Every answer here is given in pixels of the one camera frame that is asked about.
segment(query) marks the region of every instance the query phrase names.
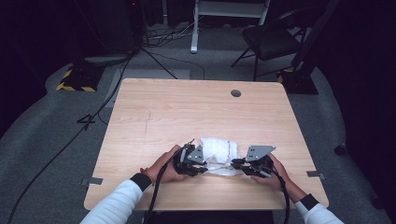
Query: person's arm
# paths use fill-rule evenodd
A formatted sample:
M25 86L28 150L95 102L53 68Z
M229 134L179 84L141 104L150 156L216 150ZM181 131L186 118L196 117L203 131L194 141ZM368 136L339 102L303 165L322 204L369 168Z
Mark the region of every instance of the person's arm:
M307 224L338 224L344 223L338 217L336 217L331 211L325 206L320 204L311 194L306 194L300 189L288 176L283 164L271 153L269 154L274 162L274 166L278 171L279 175L285 180L286 190L288 191L289 197L294 205L296 206L299 213L304 218L304 222ZM277 178L261 178L255 175L250 177L257 183L268 185L273 189L282 191L280 182Z
M157 174L161 167L172 155L180 149L174 146L169 152L165 152L144 174L136 174L131 179L120 183L113 192L107 195L84 217L81 223L122 223L124 224L132 214L134 206L140 201L143 193L157 180ZM179 175L172 164L168 164L161 179L162 182L171 180L183 180L187 176Z

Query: chair backrest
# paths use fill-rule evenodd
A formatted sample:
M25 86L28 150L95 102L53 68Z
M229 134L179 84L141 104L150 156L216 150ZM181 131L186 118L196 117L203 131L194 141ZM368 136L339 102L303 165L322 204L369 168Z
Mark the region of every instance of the chair backrest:
M304 7L286 12L276 19L264 24L265 32L292 29L295 27L307 28L314 26L315 22L325 11L325 7Z

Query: chair leg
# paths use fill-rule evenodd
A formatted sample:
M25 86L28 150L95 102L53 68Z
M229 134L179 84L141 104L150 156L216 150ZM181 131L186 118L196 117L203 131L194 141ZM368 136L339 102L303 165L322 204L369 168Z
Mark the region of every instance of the chair leg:
M259 65L259 58L256 56L255 60L254 60L254 77L253 77L253 81L256 81L256 77L257 77L257 66Z
M250 48L245 49L245 51L239 56L239 58L233 64L231 64L231 67L236 65L239 62L239 60L241 60L245 56L245 54L248 53L248 51L250 51Z

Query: hand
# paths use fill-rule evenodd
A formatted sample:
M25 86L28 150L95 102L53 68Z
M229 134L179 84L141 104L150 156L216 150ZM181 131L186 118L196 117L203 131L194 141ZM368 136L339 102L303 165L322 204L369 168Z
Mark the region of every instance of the hand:
M300 189L293 181L291 181L285 167L273 154L270 153L268 154L268 156L274 162L274 167L276 168L277 173L282 176L283 180L285 181L286 189L289 193L290 199L294 203L299 202L303 197L306 196L306 193L302 189ZM259 184L268 185L272 189L282 191L280 181L275 175L273 175L271 178L261 178L255 175L251 175L250 178L255 180Z
M172 149L168 152L165 152L161 155L161 157L154 162L154 164L147 169L147 174L151 176L151 178L154 179L154 181L157 181L157 175L161 170L161 167L171 158L179 149L181 149L180 146L175 145L172 147ZM188 176L187 175L180 175L176 172L172 162L168 163L168 167L165 170L165 173L163 173L163 177L161 178L161 182L169 182L172 180L184 180Z

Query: white cloth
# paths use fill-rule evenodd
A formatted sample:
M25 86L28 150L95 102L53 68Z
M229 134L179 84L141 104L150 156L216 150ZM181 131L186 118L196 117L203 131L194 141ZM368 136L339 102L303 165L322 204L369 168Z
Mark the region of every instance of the white cloth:
M237 145L230 140L214 137L201 138L207 171L213 175L241 175L243 172L231 166L233 159L239 159Z

